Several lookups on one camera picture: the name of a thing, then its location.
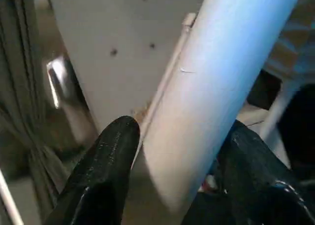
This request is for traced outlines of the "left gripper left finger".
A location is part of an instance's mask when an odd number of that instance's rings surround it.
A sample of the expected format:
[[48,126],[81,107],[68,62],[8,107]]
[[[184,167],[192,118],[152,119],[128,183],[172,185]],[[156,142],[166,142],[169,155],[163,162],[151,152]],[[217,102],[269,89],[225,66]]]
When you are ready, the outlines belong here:
[[111,122],[82,156],[47,225],[119,225],[140,127],[131,116]]

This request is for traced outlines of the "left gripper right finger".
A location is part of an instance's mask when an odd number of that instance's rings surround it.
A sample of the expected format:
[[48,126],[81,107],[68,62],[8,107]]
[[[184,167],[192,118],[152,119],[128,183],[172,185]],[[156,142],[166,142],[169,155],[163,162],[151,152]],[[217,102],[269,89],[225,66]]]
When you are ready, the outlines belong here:
[[210,175],[213,193],[191,205],[196,225],[312,225],[315,202],[263,140],[235,121]]

